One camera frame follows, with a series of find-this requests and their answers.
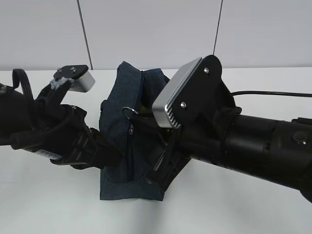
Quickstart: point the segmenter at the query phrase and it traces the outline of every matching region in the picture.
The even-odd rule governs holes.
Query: screw
[[[6,85],[1,86],[0,94],[6,94]]]
[[[307,144],[308,136],[303,132],[297,132],[293,135],[293,139],[298,145],[305,145]]]
[[[181,102],[180,107],[181,107],[182,109],[185,109],[185,108],[186,108],[186,103],[185,103],[185,102]]]
[[[72,67],[72,68],[70,69],[70,71],[71,71],[72,73],[75,73],[75,72],[77,71],[77,69],[76,69],[75,67]]]

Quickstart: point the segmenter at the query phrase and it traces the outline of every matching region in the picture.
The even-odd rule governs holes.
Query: white label
[[[61,155],[57,155],[46,150],[38,150],[37,152],[35,152],[35,154],[47,157],[52,160],[60,160],[62,158]]]

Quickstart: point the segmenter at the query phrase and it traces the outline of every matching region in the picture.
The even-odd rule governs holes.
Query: white tabletop
[[[27,72],[34,96],[54,71]],[[69,92],[63,103],[88,112],[98,128],[99,109],[116,71],[91,71],[88,93]],[[175,70],[165,70],[171,77]],[[277,90],[312,93],[312,68],[225,69],[232,91]],[[0,72],[10,85],[11,72]],[[241,96],[243,114],[291,120],[312,117],[312,99]],[[312,204],[300,192],[192,160],[173,181],[163,202],[100,201],[99,169],[78,171],[44,157],[0,147],[1,234],[310,234]]]

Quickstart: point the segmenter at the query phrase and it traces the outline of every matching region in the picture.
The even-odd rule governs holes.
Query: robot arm
[[[45,156],[76,169],[118,165],[121,154],[96,129],[89,129],[83,109],[61,105],[67,91],[87,92],[95,83],[86,65],[65,66],[33,99],[22,69],[12,73],[13,87],[1,84],[0,143]],[[15,89],[21,84],[23,95]]]
[[[312,202],[312,120],[292,122],[241,115],[221,80],[215,56],[182,66],[153,103],[129,117],[136,131],[153,135],[166,150],[151,159],[150,183],[164,191],[191,158],[300,190]],[[14,89],[21,83],[23,95]],[[95,129],[86,112],[61,105],[67,91],[88,91],[87,66],[65,66],[38,98],[26,74],[13,71],[13,87],[0,87],[0,144],[77,169],[118,165],[122,157]]]

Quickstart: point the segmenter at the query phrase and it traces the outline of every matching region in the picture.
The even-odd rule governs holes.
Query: black cable
[[[79,16],[80,16],[80,22],[81,22],[81,26],[82,26],[84,41],[85,41],[86,47],[87,47],[87,53],[88,53],[88,57],[89,57],[89,62],[90,62],[91,70],[93,70],[93,65],[92,65],[91,55],[90,55],[90,49],[89,49],[89,44],[88,44],[88,39],[87,39],[87,34],[86,34],[86,30],[85,30],[84,23],[83,23],[82,12],[81,12],[81,7],[80,7],[79,0],[77,0],[77,5],[78,5],[78,11],[79,11]]]
[[[21,85],[23,90],[23,94],[26,99],[26,105],[28,109],[28,115],[30,118],[31,126],[33,129],[39,128],[38,116],[35,108],[35,101],[33,97],[33,93],[31,91],[30,83],[28,80],[28,76],[23,69],[13,69],[12,72],[12,80],[13,80],[13,88]]]
[[[60,124],[58,124],[57,126],[53,127],[52,129],[50,129],[50,130],[48,130],[46,132],[43,132],[44,135],[49,135],[51,133],[54,133],[54,132],[60,130],[62,127],[64,127],[71,120],[71,118],[74,116],[75,108],[72,107],[72,106],[67,106],[67,107],[68,107],[70,113],[68,113],[66,118]]]
[[[232,96],[245,95],[245,94],[257,94],[257,95],[276,95],[276,96],[312,98],[312,94],[274,92],[274,91],[238,91],[238,92],[233,92],[231,94]]]

